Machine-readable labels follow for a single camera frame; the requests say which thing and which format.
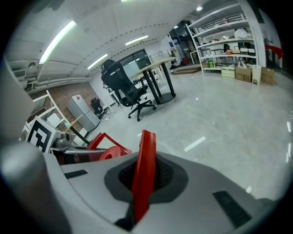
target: white shelf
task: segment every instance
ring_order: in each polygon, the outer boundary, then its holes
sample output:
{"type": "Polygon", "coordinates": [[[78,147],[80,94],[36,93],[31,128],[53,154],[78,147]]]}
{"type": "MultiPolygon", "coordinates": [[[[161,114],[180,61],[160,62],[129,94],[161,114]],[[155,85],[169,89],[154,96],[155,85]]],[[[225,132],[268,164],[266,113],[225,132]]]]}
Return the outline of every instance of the white shelf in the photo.
{"type": "Polygon", "coordinates": [[[220,43],[231,43],[231,42],[246,42],[246,41],[251,41],[253,42],[252,38],[246,38],[246,39],[236,39],[236,38],[232,38],[232,39],[227,39],[227,40],[221,40],[221,41],[216,41],[216,42],[211,42],[211,43],[207,43],[204,45],[200,45],[197,48],[202,48],[202,47],[208,47],[208,46],[212,46],[215,44],[220,44],[220,43]]]}
{"type": "Polygon", "coordinates": [[[212,13],[200,18],[199,20],[195,21],[194,23],[190,24],[189,27],[200,27],[215,21],[220,18],[224,18],[226,16],[230,16],[232,14],[241,13],[243,10],[239,3],[232,4],[226,7],[223,7],[219,10],[213,11],[212,13]]]}
{"type": "Polygon", "coordinates": [[[42,118],[43,116],[45,116],[46,114],[50,113],[51,111],[53,111],[54,109],[56,109],[56,107],[51,107],[50,109],[46,110],[45,112],[43,112],[42,114],[40,114],[38,117],[42,118]]]}
{"type": "Polygon", "coordinates": [[[217,32],[221,32],[221,31],[225,31],[225,30],[230,30],[230,29],[234,29],[237,27],[248,27],[248,20],[239,20],[239,21],[234,21],[234,22],[230,22],[230,23],[226,23],[226,24],[221,24],[219,26],[215,26],[213,28],[204,30],[196,35],[194,35],[193,37],[206,37],[208,35],[211,35],[213,33],[217,33],[217,32]]]}
{"type": "Polygon", "coordinates": [[[244,58],[256,58],[256,56],[251,55],[244,55],[244,54],[216,54],[216,55],[209,55],[205,57],[201,57],[200,59],[209,59],[209,58],[219,58],[219,57],[244,57],[244,58]]]}
{"type": "Polygon", "coordinates": [[[221,70],[221,68],[203,68],[203,70],[221,70]]]}

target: ceiling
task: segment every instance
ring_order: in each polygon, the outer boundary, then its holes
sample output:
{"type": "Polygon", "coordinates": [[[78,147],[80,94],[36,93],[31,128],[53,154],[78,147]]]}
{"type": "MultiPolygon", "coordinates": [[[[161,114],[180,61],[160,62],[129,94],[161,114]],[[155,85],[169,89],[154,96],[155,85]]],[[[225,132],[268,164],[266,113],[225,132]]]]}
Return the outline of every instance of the ceiling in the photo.
{"type": "Polygon", "coordinates": [[[17,28],[7,47],[10,66],[24,68],[27,77],[39,81],[90,77],[99,71],[87,67],[103,56],[120,60],[146,45],[160,42],[171,29],[206,0],[51,0],[61,6],[45,7],[29,13],[17,28]],[[39,65],[45,49],[71,20],[77,25],[51,53],[45,65],[39,65]],[[125,43],[148,35],[141,42],[125,43]]]}

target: desk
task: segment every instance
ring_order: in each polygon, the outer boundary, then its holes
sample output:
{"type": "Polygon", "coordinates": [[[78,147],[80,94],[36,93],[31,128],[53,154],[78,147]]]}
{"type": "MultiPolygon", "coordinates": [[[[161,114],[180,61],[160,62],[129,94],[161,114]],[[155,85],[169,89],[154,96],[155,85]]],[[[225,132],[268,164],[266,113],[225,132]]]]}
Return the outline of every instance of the desk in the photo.
{"type": "Polygon", "coordinates": [[[85,142],[87,145],[89,145],[89,141],[87,139],[85,139],[83,136],[80,135],[80,133],[73,127],[73,125],[82,117],[83,115],[80,115],[77,119],[75,119],[69,126],[67,129],[65,129],[65,133],[71,129],[83,142],[85,142]]]}
{"type": "Polygon", "coordinates": [[[143,75],[146,78],[146,81],[147,81],[147,83],[148,83],[148,85],[149,85],[149,87],[150,87],[150,89],[152,91],[152,94],[154,95],[154,98],[155,98],[154,104],[156,104],[156,105],[166,103],[166,102],[171,101],[172,99],[174,99],[176,97],[176,94],[174,92],[174,89],[173,89],[173,86],[172,86],[172,82],[171,82],[168,70],[167,70],[166,65],[165,65],[166,62],[173,61],[174,59],[175,58],[167,58],[167,59],[165,58],[165,59],[159,60],[159,61],[157,61],[157,62],[155,62],[155,63],[153,63],[151,65],[148,65],[145,68],[139,70],[139,72],[137,72],[136,74],[134,74],[132,76],[132,79],[133,79],[134,77],[136,77],[139,74],[143,73],[143,75]],[[155,77],[154,77],[154,75],[152,73],[152,69],[157,67],[157,66],[160,66],[160,65],[162,66],[162,69],[163,69],[163,71],[165,73],[166,80],[168,82],[168,85],[169,85],[169,88],[170,88],[170,91],[171,91],[170,93],[161,94],[161,91],[160,91],[160,89],[159,89],[159,87],[157,85],[157,82],[155,80],[155,77]],[[147,72],[149,73],[149,75],[150,75],[150,77],[151,77],[151,79],[153,81],[153,84],[154,84],[154,86],[155,86],[155,88],[157,90],[157,93],[156,93],[154,87],[152,86],[152,82],[151,82],[147,72]]]}
{"type": "MultiPolygon", "coordinates": [[[[165,84],[165,80],[164,80],[164,78],[163,78],[163,76],[162,76],[160,66],[157,66],[156,68],[152,69],[152,72],[154,72],[154,71],[157,71],[157,74],[159,74],[162,83],[165,84]]],[[[133,77],[133,76],[132,76],[131,81],[135,81],[135,80],[137,80],[138,82],[140,82],[140,79],[141,79],[141,78],[145,78],[145,76],[144,76],[142,73],[139,74],[137,77],[133,77]]]]}

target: office chair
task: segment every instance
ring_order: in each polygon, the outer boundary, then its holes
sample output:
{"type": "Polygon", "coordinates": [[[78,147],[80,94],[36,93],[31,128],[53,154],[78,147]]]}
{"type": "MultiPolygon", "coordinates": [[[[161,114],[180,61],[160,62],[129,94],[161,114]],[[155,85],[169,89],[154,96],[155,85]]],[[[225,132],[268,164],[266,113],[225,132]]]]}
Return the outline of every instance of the office chair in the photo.
{"type": "Polygon", "coordinates": [[[137,105],[137,107],[128,114],[128,118],[131,118],[130,115],[137,111],[137,121],[140,121],[139,115],[143,107],[152,106],[153,110],[156,109],[154,104],[151,105],[152,102],[150,100],[139,103],[141,101],[141,96],[147,93],[147,86],[145,85],[143,88],[137,89],[127,77],[120,63],[111,59],[106,60],[102,65],[102,81],[115,91],[119,102],[123,106],[131,106],[132,108],[135,104],[137,105]],[[125,97],[121,97],[119,91],[121,91],[125,97]]]}
{"type": "Polygon", "coordinates": [[[91,100],[91,106],[92,106],[92,108],[93,108],[93,111],[94,111],[94,114],[95,115],[99,115],[99,119],[101,119],[103,116],[104,116],[104,114],[106,114],[107,113],[107,111],[108,111],[108,107],[107,108],[105,108],[104,110],[103,110],[103,108],[102,108],[102,106],[101,106],[101,103],[100,103],[100,100],[99,99],[97,99],[97,98],[94,98],[94,99],[92,99],[91,100]]]}

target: black rubber pad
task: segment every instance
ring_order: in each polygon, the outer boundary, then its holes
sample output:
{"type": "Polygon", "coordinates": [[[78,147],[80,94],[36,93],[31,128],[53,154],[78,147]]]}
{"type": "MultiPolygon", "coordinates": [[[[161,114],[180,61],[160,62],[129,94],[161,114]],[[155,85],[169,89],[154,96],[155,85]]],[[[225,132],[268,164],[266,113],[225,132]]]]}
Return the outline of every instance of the black rubber pad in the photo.
{"type": "Polygon", "coordinates": [[[71,179],[71,178],[78,177],[85,174],[87,174],[85,170],[77,170],[77,171],[65,173],[64,175],[67,179],[71,179]]]}
{"type": "Polygon", "coordinates": [[[239,228],[251,219],[251,216],[226,191],[215,192],[213,196],[235,228],[239,228]]]}

